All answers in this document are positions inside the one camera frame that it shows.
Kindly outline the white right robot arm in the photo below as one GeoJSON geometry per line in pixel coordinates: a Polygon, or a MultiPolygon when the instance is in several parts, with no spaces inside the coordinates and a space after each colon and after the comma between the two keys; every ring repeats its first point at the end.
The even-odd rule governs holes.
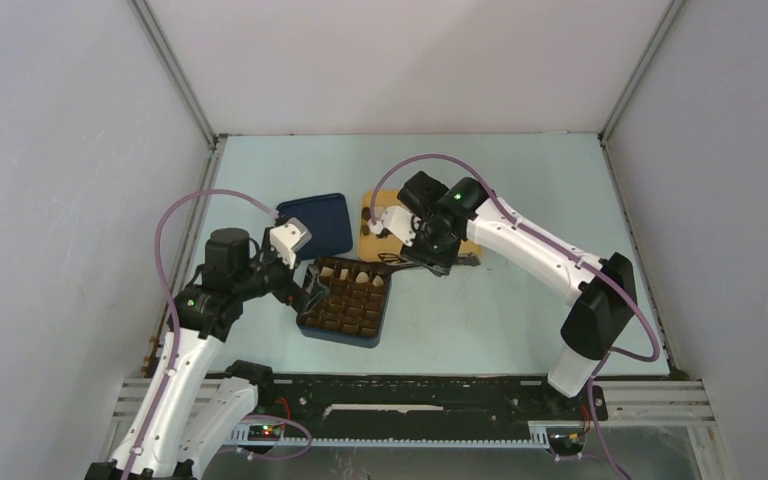
{"type": "Polygon", "coordinates": [[[631,261],[581,251],[517,216],[479,180],[447,187],[424,172],[399,190],[398,203],[378,217],[402,243],[402,259],[437,276],[457,263],[463,243],[501,255],[542,281],[569,305],[560,329],[562,348],[541,392],[545,411],[566,418],[582,403],[581,391],[635,314],[631,261]]]}

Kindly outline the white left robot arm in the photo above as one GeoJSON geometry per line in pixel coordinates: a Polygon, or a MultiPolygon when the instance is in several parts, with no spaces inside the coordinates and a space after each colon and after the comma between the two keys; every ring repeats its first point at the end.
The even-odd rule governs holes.
{"type": "Polygon", "coordinates": [[[256,250],[244,229],[211,233],[204,262],[174,298],[161,363],[129,431],[109,460],[90,465],[87,478],[198,479],[246,415],[272,411],[271,368],[238,360],[207,407],[191,414],[245,302],[271,295],[305,313],[325,296],[325,287],[303,288],[293,280],[298,254],[311,237],[295,218],[266,228],[256,250]]]}

